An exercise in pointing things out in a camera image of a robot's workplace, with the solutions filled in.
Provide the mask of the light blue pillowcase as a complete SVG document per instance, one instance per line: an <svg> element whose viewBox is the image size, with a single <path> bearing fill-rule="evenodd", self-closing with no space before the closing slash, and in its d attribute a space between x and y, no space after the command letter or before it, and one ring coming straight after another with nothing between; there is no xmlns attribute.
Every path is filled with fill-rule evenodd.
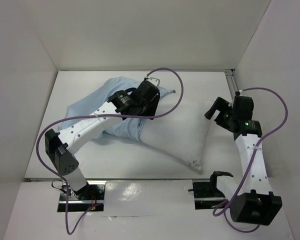
<svg viewBox="0 0 300 240"><path fill-rule="evenodd" d="M66 118L88 115L115 114L116 107L108 103L107 100L118 91L137 88L141 83L129 77L115 77L108 79L100 88L82 98L81 100L69 105L66 109ZM108 133L117 137L128 138L140 142L141 130L146 123L146 119L128 118L121 120L115 125L105 129L94 138L99 139Z"/></svg>

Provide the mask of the white pillow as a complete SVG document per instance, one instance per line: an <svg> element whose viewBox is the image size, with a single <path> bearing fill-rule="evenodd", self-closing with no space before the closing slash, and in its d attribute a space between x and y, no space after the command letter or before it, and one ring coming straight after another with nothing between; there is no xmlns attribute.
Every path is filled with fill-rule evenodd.
<svg viewBox="0 0 300 240"><path fill-rule="evenodd" d="M211 100L183 99L168 115L145 120L140 128L139 140L199 172L211 124L205 113L212 105Z"/></svg>

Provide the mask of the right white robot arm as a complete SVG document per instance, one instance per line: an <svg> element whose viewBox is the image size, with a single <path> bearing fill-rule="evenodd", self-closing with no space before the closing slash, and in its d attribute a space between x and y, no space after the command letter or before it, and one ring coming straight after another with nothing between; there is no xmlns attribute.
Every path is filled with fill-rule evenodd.
<svg viewBox="0 0 300 240"><path fill-rule="evenodd" d="M248 96L235 96L233 102L217 97L205 113L210 120L233 134L239 151L242 179L236 183L229 172L214 171L208 190L228 201L233 222L268 226L282 207L282 198L273 193L265 167L261 124L253 120L254 102Z"/></svg>

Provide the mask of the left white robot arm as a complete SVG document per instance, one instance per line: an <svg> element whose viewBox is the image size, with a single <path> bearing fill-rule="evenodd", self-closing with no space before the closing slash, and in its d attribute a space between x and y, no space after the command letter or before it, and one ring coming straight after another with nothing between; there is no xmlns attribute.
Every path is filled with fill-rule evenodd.
<svg viewBox="0 0 300 240"><path fill-rule="evenodd" d="M154 116L160 100L159 84L159 79L145 78L137 88L110 95L89 118L58 132L50 129L44 134L45 152L57 173L66 179L76 199L87 198L95 189L82 174L75 154L93 137L121 123L127 116Z"/></svg>

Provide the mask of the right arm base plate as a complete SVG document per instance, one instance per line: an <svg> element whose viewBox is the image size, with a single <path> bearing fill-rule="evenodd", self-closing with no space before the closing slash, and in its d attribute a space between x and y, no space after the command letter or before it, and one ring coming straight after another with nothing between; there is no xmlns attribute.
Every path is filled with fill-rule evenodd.
<svg viewBox="0 0 300 240"><path fill-rule="evenodd" d="M196 210L214 209L217 205L227 200L224 193L217 189L217 178L233 178L231 174L221 172L222 175L215 175L214 172L210 178L197 179L192 181L192 187L187 191L193 193L194 205Z"/></svg>

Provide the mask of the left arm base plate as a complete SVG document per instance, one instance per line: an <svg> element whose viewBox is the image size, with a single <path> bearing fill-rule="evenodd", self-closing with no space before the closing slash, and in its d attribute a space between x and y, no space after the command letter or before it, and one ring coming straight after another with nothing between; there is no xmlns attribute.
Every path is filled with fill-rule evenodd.
<svg viewBox="0 0 300 240"><path fill-rule="evenodd" d="M89 189L85 196L77 195L70 187L67 192L66 184L63 182L61 186L51 186L59 190L58 200L58 213L64 213L66 211L66 197L68 197L68 212L85 212L88 208L91 208L91 212L103 212L104 211L104 199L106 182L105 181L88 181Z"/></svg>

